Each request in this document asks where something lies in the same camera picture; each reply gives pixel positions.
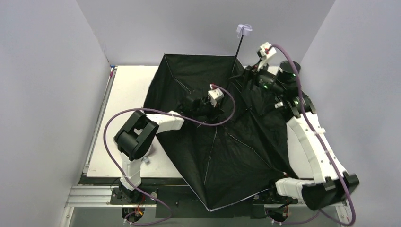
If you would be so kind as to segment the lavender folding umbrella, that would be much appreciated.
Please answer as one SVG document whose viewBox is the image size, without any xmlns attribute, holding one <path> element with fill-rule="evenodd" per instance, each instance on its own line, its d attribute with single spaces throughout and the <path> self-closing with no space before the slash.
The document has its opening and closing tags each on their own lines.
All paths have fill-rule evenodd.
<svg viewBox="0 0 401 227">
<path fill-rule="evenodd" d="M 186 98 L 205 97 L 210 84 L 229 94 L 213 118 L 187 114 L 182 128 L 157 135 L 162 148 L 206 209 L 215 211 L 296 177 L 288 158 L 289 118 L 275 95 L 244 84 L 234 56 L 164 54 L 144 107 L 178 112 Z"/>
</svg>

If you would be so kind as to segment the pink umbrella case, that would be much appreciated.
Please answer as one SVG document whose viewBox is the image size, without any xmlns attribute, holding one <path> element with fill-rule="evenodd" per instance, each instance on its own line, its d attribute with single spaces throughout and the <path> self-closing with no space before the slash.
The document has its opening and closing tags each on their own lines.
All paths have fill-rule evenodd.
<svg viewBox="0 0 401 227">
<path fill-rule="evenodd" d="M 156 153 L 156 148 L 153 144 L 150 145 L 146 154 L 142 157 L 142 162 L 146 165 L 150 164 L 150 158 Z"/>
</svg>

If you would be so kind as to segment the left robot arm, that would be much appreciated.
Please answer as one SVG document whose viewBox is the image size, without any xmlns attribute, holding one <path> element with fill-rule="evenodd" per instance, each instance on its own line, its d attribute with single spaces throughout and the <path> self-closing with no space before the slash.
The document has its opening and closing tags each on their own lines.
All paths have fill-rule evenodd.
<svg viewBox="0 0 401 227">
<path fill-rule="evenodd" d="M 207 120 L 216 119 L 223 114 L 223 110 L 219 107 L 223 98 L 223 92 L 217 88 L 208 91 L 207 96 L 200 99 L 185 98 L 177 111 L 169 111 L 167 114 L 145 114 L 143 111 L 135 111 L 113 139 L 122 160 L 120 190 L 132 193 L 141 184 L 142 158 L 149 152 L 157 134 L 180 130 L 184 124 L 184 116 L 192 119 L 203 116 Z"/>
</svg>

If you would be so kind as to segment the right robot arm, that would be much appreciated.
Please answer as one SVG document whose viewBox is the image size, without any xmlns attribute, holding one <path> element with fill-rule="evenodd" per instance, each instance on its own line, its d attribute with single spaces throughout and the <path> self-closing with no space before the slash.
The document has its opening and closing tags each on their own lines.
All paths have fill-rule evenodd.
<svg viewBox="0 0 401 227">
<path fill-rule="evenodd" d="M 274 109 L 288 119 L 287 127 L 296 141 L 295 151 L 289 151 L 293 170 L 306 167 L 310 176 L 300 179 L 286 177 L 275 187 L 281 196 L 302 200 L 311 210 L 320 210 L 347 200 L 360 181 L 350 174 L 336 158 L 320 125 L 316 108 L 299 85 L 296 75 L 301 69 L 297 62 L 283 61 L 276 73 L 269 65 L 257 63 L 244 70 L 244 83 L 258 86 L 276 98 Z"/>
</svg>

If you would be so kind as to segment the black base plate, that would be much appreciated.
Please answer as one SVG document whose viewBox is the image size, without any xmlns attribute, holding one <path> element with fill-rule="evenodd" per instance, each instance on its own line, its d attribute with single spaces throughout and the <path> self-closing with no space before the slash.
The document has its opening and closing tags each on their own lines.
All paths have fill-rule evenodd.
<svg viewBox="0 0 401 227">
<path fill-rule="evenodd" d="M 122 188 L 118 177 L 81 176 L 79 185 L 106 186 L 108 205 L 121 205 L 122 215 L 134 212 L 133 218 L 139 219 L 145 208 L 155 208 L 156 218 L 236 218 L 251 219 L 273 218 L 284 221 L 289 215 L 289 206 L 298 203 L 288 199 L 261 192 L 249 199 L 216 211 L 208 211 L 190 187 L 180 178 L 145 178 L 139 186 L 140 191 L 127 192 Z"/>
</svg>

